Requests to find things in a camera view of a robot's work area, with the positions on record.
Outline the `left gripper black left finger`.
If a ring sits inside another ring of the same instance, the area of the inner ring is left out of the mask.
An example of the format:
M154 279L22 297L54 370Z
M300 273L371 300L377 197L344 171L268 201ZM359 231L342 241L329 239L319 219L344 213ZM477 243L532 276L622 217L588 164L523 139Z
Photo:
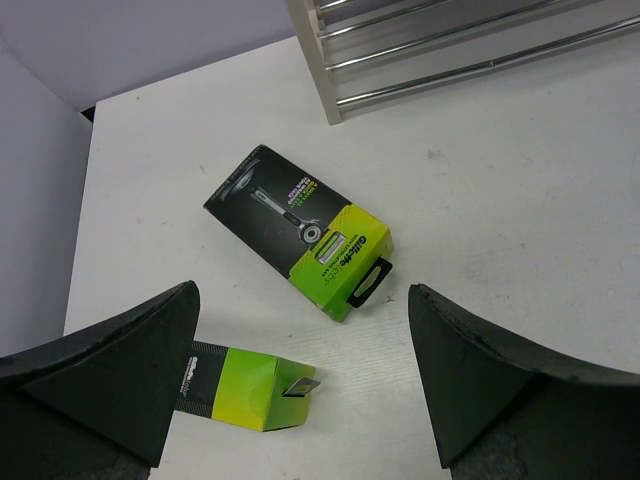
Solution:
M200 311L193 281L1 360L4 479L146 479Z

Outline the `black green Gillette Labs carton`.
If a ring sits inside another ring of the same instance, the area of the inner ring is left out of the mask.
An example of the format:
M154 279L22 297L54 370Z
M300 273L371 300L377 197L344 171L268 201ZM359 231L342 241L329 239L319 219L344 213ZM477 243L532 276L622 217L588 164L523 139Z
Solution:
M175 409L259 432L305 423L316 369L279 356L195 341Z

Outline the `green black Gillette Labs box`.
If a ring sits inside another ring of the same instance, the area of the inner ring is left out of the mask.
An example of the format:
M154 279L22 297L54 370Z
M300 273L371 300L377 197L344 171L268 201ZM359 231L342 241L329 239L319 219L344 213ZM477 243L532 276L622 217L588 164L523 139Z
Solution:
M393 267L386 224L264 144L204 207L337 322Z

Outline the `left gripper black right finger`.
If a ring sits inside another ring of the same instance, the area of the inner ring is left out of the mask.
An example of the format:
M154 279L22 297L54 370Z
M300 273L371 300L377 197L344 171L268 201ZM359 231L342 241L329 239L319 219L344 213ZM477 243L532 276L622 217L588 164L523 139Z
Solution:
M455 479L635 479L639 377L556 352L424 284L413 348L442 468Z

